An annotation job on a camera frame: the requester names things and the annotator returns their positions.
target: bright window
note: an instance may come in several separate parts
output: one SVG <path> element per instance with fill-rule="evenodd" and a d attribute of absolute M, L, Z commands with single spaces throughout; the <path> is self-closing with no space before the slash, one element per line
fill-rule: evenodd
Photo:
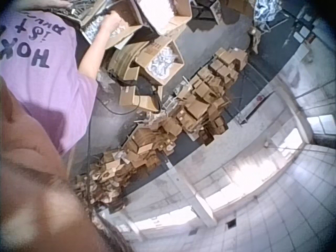
<path fill-rule="evenodd" d="M 122 233 L 131 231 L 130 228 L 128 226 L 126 226 L 125 224 L 121 224 L 121 225 L 117 226 L 117 229 Z"/>
<path fill-rule="evenodd" d="M 289 159 L 291 155 L 302 145 L 303 141 L 297 128 L 293 129 L 292 132 L 285 138 L 282 145 L 279 147 L 279 151 L 282 155 Z"/>
<path fill-rule="evenodd" d="M 315 134 L 336 134 L 335 118 L 331 114 L 309 117 L 307 120 Z"/>
<path fill-rule="evenodd" d="M 174 225 L 185 224 L 192 219 L 196 218 L 196 214 L 192 211 L 191 206 L 186 206 L 181 209 L 172 211 L 168 214 L 163 214 L 158 217 L 145 219 L 140 222 L 136 222 L 136 226 L 140 230 L 168 227 Z"/>
<path fill-rule="evenodd" d="M 215 210 L 227 204 L 227 201 L 225 200 L 224 195 L 221 191 L 209 196 L 205 199 L 205 201 L 209 204 L 212 210 Z"/>

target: stack of cardboard boxes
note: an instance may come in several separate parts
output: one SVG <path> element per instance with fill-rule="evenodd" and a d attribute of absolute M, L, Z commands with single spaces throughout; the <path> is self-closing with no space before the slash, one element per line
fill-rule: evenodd
<path fill-rule="evenodd" d="M 106 152 L 99 164 L 91 166 L 91 203 L 117 202 L 129 181 L 146 177 L 160 163 L 159 152 L 171 155 L 175 141 L 184 130 L 208 145 L 228 126 L 221 114 L 230 101 L 226 91 L 236 82 L 247 64 L 247 54 L 239 49 L 220 49 L 210 64 L 190 80 L 177 95 L 178 106 L 155 129 L 137 127 L 122 150 Z M 79 176 L 75 190 L 86 198 L 86 176 Z"/>

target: small brown box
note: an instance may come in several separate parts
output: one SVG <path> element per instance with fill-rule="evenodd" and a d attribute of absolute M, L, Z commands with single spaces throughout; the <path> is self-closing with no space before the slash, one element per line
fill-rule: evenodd
<path fill-rule="evenodd" d="M 171 117 L 163 122 L 162 127 L 167 133 L 173 134 L 174 136 L 178 136 L 182 132 L 182 127 L 178 121 Z"/>
<path fill-rule="evenodd" d="M 193 129 L 196 127 L 197 121 L 184 109 L 182 109 L 176 115 L 176 118 L 187 131 L 193 131 Z"/>
<path fill-rule="evenodd" d="M 216 57 L 220 57 L 223 53 L 225 53 L 226 52 L 226 50 L 224 49 L 224 48 L 220 48 L 220 49 L 218 49 L 218 51 L 215 53 L 215 56 Z"/>
<path fill-rule="evenodd" d="M 219 59 L 216 59 L 214 62 L 211 63 L 210 68 L 214 71 L 217 71 L 222 66 L 223 63 Z"/>
<path fill-rule="evenodd" d="M 194 116 L 194 118 L 199 119 L 202 115 L 205 114 L 209 107 L 209 104 L 203 103 L 201 101 L 195 100 L 187 110 Z"/>
<path fill-rule="evenodd" d="M 197 75 L 202 79 L 205 80 L 211 75 L 211 71 L 208 69 L 207 66 L 203 67 L 200 71 L 198 71 Z"/>

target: person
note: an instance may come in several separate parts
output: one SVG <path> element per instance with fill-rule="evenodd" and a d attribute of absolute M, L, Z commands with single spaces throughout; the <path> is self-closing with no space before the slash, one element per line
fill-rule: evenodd
<path fill-rule="evenodd" d="M 21 0 L 17 8 L 69 7 L 61 0 Z M 13 96 L 45 129 L 60 154 L 85 134 L 97 73 L 110 34 L 121 21 L 107 15 L 77 68 L 76 33 L 50 12 L 7 11 L 1 16 L 0 70 Z"/>
<path fill-rule="evenodd" d="M 95 228 L 46 131 L 0 85 L 1 251 L 133 252 L 111 224 Z"/>

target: cardboard box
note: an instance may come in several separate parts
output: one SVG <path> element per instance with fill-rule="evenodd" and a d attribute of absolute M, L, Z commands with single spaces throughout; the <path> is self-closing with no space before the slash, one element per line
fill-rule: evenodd
<path fill-rule="evenodd" d="M 120 165 L 120 159 L 114 160 L 112 162 L 106 163 L 106 170 L 113 170 L 115 168 L 117 168 Z"/>
<path fill-rule="evenodd" d="M 139 159 L 139 155 L 133 151 L 128 151 L 126 157 L 129 161 L 136 161 Z"/>
<path fill-rule="evenodd" d="M 165 79 L 159 79 L 155 77 L 148 69 L 152 60 L 160 53 L 164 47 L 170 47 L 173 50 L 173 54 L 176 55 L 176 59 L 170 68 L 169 76 Z M 140 54 L 136 57 L 135 62 L 141 66 L 140 73 L 149 80 L 154 81 L 155 84 L 165 85 L 171 78 L 184 66 L 182 55 L 175 43 L 171 38 L 161 36 L 147 45 Z"/>
<path fill-rule="evenodd" d="M 221 115 L 218 108 L 215 105 L 211 104 L 210 107 L 208 108 L 208 116 L 210 121 L 214 121 Z"/>
<path fill-rule="evenodd" d="M 231 54 L 235 57 L 235 69 L 236 71 L 242 71 L 247 64 L 247 53 L 243 50 L 235 48 L 231 51 Z"/>
<path fill-rule="evenodd" d="M 125 45 L 121 50 L 116 50 L 107 66 L 107 71 L 120 80 L 138 80 L 140 67 L 133 62 L 140 51 L 149 44 L 149 41 Z"/>
<path fill-rule="evenodd" d="M 195 75 L 191 80 L 189 81 L 189 84 L 193 86 L 196 82 L 200 81 L 200 77 L 198 75 Z"/>
<path fill-rule="evenodd" d="M 254 15 L 254 8 L 248 0 L 227 0 L 226 6 L 248 17 L 253 17 Z"/>
<path fill-rule="evenodd" d="M 193 115 L 194 118 L 199 119 L 204 115 L 209 107 L 209 104 L 195 100 L 188 108 L 188 112 Z"/>
<path fill-rule="evenodd" d="M 223 85 L 222 85 L 222 80 L 220 77 L 215 77 L 213 78 L 209 83 L 209 87 L 217 94 L 222 96 L 223 92 Z"/>
<path fill-rule="evenodd" d="M 182 132 L 182 127 L 179 125 L 178 121 L 174 118 L 169 117 L 162 124 L 164 130 L 174 136 L 178 136 Z"/>
<path fill-rule="evenodd" d="M 146 159 L 138 159 L 136 161 L 131 161 L 134 168 L 139 168 L 139 167 L 145 165 L 146 162 L 147 162 Z"/>
<path fill-rule="evenodd" d="M 202 83 L 197 89 L 195 89 L 195 93 L 208 103 L 212 103 L 218 99 L 218 96 L 205 83 Z"/>
<path fill-rule="evenodd" d="M 211 144 L 215 140 L 213 135 L 206 129 L 201 130 L 199 132 L 199 134 L 200 134 L 200 136 L 199 136 L 200 140 L 205 146 L 208 146 L 209 144 Z"/>
<path fill-rule="evenodd" d="M 158 112 L 157 101 L 150 96 L 136 96 L 136 87 L 121 87 L 119 105 L 129 108 L 136 108 L 148 112 Z"/>
<path fill-rule="evenodd" d="M 210 68 L 213 70 L 213 71 L 217 71 L 219 68 L 221 68 L 223 66 L 223 63 L 219 60 L 219 59 L 216 59 L 214 62 L 212 62 L 210 64 Z"/>
<path fill-rule="evenodd" d="M 109 49 L 125 38 L 129 37 L 131 34 L 134 34 L 143 26 L 143 21 L 140 15 L 140 12 L 134 2 L 134 0 L 124 0 L 111 7 L 111 11 L 115 11 L 121 17 L 120 26 L 124 26 L 125 29 L 114 37 L 110 37 L 106 44 L 106 49 Z M 92 44 L 87 35 L 82 30 L 83 36 L 86 40 Z"/>
<path fill-rule="evenodd" d="M 190 96 L 187 97 L 187 99 L 185 99 L 184 106 L 188 108 L 196 99 L 197 99 L 196 96 L 191 94 Z"/>
<path fill-rule="evenodd" d="M 186 29 L 187 25 L 184 24 L 174 30 L 172 30 L 170 33 L 166 34 L 166 37 L 170 37 L 172 40 L 176 41 L 177 38 L 182 34 L 182 32 Z"/>
<path fill-rule="evenodd" d="M 184 109 L 182 109 L 177 115 L 176 118 L 182 124 L 182 126 L 187 130 L 192 132 L 196 127 L 196 120 Z"/>
<path fill-rule="evenodd" d="M 191 95 L 189 87 L 183 87 L 180 93 L 177 95 L 177 98 L 180 100 L 185 100 Z"/>
<path fill-rule="evenodd" d="M 206 80 L 210 75 L 212 75 L 211 71 L 207 66 L 203 67 L 200 71 L 197 72 L 197 75 L 202 79 Z"/>
<path fill-rule="evenodd" d="M 218 58 L 225 66 L 228 66 L 235 61 L 235 56 L 229 51 L 223 52 Z"/>
<path fill-rule="evenodd" d="M 146 8 L 145 1 L 146 0 L 138 0 L 139 7 L 149 23 L 153 26 L 153 28 L 159 35 L 164 35 L 171 32 L 172 30 L 188 23 L 192 18 L 192 11 L 189 0 L 174 0 L 172 3 L 175 5 L 176 9 L 175 16 L 170 19 L 165 27 L 155 27 L 153 23 L 153 18 L 157 18 L 157 16 L 160 16 L 160 10 L 158 9 L 155 12 L 156 17 L 153 17 L 153 13 L 149 13 L 150 10 Z"/>
<path fill-rule="evenodd" d="M 153 143 L 139 147 L 138 154 L 145 153 L 153 148 Z"/>

